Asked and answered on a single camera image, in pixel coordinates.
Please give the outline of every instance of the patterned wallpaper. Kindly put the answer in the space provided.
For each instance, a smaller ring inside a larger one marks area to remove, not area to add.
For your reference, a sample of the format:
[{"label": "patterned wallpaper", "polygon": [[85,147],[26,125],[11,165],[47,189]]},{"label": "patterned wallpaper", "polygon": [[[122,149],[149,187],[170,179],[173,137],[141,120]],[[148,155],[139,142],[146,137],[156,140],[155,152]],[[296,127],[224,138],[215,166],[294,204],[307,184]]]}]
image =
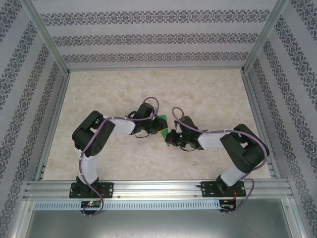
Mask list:
[{"label": "patterned wallpaper", "polygon": [[33,180],[63,75],[18,0],[0,1],[0,238]]},{"label": "patterned wallpaper", "polygon": [[249,72],[279,169],[317,237],[317,7],[290,0]]},{"label": "patterned wallpaper", "polygon": [[35,0],[70,69],[243,66],[276,0]]}]

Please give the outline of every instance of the marble floor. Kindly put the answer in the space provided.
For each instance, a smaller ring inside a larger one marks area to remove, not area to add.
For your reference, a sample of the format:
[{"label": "marble floor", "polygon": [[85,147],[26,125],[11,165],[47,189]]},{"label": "marble floor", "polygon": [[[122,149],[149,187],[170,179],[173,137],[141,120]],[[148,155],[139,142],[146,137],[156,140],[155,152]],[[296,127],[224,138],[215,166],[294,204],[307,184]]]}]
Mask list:
[{"label": "marble floor", "polygon": [[[76,178],[79,156],[71,136],[91,111],[124,116],[148,96],[158,98],[159,115],[167,115],[169,130],[174,128],[171,109],[178,106],[199,129],[244,123],[257,131],[237,69],[73,72],[43,179]],[[225,149],[184,152],[168,147],[161,134],[143,139],[117,134],[99,154],[98,175],[108,180],[215,179],[230,164]],[[249,176],[270,178],[266,165]]]}]

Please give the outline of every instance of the perforated metal strip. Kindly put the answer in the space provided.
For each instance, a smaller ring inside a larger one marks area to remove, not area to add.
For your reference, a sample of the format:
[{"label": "perforated metal strip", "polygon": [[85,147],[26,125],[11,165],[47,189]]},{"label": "perforated metal strip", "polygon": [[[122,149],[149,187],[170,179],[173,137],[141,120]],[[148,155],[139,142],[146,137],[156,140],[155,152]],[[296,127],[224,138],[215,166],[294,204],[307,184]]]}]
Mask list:
[{"label": "perforated metal strip", "polygon": [[[65,211],[81,210],[81,201],[36,201],[34,210]],[[104,210],[204,210],[220,209],[219,200],[184,201],[105,201]]]}]

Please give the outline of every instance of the purple cable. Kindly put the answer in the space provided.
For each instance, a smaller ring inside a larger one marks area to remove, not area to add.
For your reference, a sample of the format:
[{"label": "purple cable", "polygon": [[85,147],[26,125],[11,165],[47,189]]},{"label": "purple cable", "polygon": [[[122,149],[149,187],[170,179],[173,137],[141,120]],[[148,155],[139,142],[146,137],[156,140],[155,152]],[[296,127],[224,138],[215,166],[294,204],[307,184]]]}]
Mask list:
[{"label": "purple cable", "polygon": [[[264,159],[263,159],[262,163],[261,163],[259,166],[255,167],[252,171],[258,170],[259,168],[263,167],[264,164],[267,162],[267,152],[266,152],[266,149],[265,149],[265,147],[262,145],[262,143],[261,143],[258,139],[256,139],[254,136],[252,136],[252,135],[250,135],[250,134],[248,134],[248,133],[242,132],[242,131],[238,131],[238,130],[211,130],[211,131],[204,131],[204,130],[198,130],[198,129],[192,128],[191,126],[188,126],[188,125],[182,123],[182,122],[179,120],[179,118],[178,118],[178,117],[175,115],[175,113],[174,113],[174,110],[175,110],[175,109],[178,109],[178,110],[180,110],[180,111],[182,112],[182,117],[184,116],[184,111],[183,111],[181,108],[179,108],[179,107],[174,107],[174,108],[172,109],[172,114],[173,114],[173,116],[175,117],[175,119],[176,119],[176,121],[177,121],[178,123],[182,124],[184,127],[187,127],[188,129],[194,130],[194,131],[199,132],[199,133],[205,133],[205,134],[220,134],[220,133],[226,133],[226,132],[233,132],[233,133],[238,133],[238,134],[241,134],[241,135],[245,135],[245,136],[249,137],[250,139],[254,140],[256,143],[258,143],[258,145],[259,145],[259,146],[261,147],[261,149],[263,150]],[[253,180],[252,178],[246,178],[246,179],[245,179],[245,177],[248,176],[251,172],[249,172],[248,174],[244,175],[244,176],[241,178],[241,179],[244,179],[244,180],[251,180],[251,181],[252,181],[252,187],[251,187],[251,189],[250,189],[250,192],[249,192],[249,194],[247,195],[247,197],[243,200],[243,202],[239,205],[239,207],[237,207],[237,208],[236,208],[234,211],[232,211],[231,213],[234,213],[235,211],[239,210],[239,209],[245,204],[245,202],[248,200],[248,198],[250,197],[250,195],[251,195],[251,193],[252,193],[252,191],[253,191],[253,189],[254,189],[254,180]]]},{"label": "purple cable", "polygon": [[[99,131],[101,130],[101,128],[103,127],[103,125],[104,125],[108,120],[111,120],[111,119],[121,119],[121,120],[130,120],[130,121],[140,121],[140,120],[148,120],[148,119],[151,119],[152,117],[154,117],[155,115],[157,115],[158,112],[159,112],[159,101],[158,101],[155,97],[147,97],[143,102],[146,102],[146,101],[147,101],[148,99],[150,99],[150,98],[154,99],[154,100],[157,102],[157,104],[158,104],[157,109],[154,111],[154,113],[153,113],[151,116],[149,116],[149,117],[147,117],[147,118],[141,118],[141,119],[132,119],[132,118],[126,118],[126,117],[108,117],[108,118],[106,118],[106,119],[100,124],[100,126],[98,127],[98,129],[97,129],[97,131],[95,132],[94,136],[91,138],[91,140],[88,142],[88,144],[86,145],[86,147],[84,148],[84,150],[81,152],[81,154],[80,154],[80,160],[79,160],[79,172],[80,172],[80,175],[81,175],[81,177],[83,178],[83,180],[84,180],[84,182],[86,183],[86,185],[87,185],[92,191],[94,191],[95,194],[97,194],[97,195],[99,196],[99,198],[100,198],[100,200],[101,200],[101,203],[102,203],[101,208],[100,208],[97,212],[95,212],[94,214],[89,215],[89,217],[92,217],[92,216],[95,216],[95,215],[98,215],[99,213],[101,213],[101,211],[102,211],[103,208],[104,208],[104,198],[102,197],[102,195],[101,195],[98,191],[96,191],[96,190],[88,183],[88,181],[86,180],[86,178],[85,178],[85,176],[84,176],[83,170],[82,170],[82,168],[81,168],[81,163],[82,163],[82,159],[83,159],[83,157],[84,157],[85,152],[88,150],[88,148],[89,148],[89,147],[91,146],[91,144],[94,142],[94,140],[95,140],[96,136],[98,135]],[[83,214],[84,214],[84,216],[87,215],[87,214],[85,213],[85,210],[86,210],[86,207],[84,207],[84,209],[83,209]]]}]

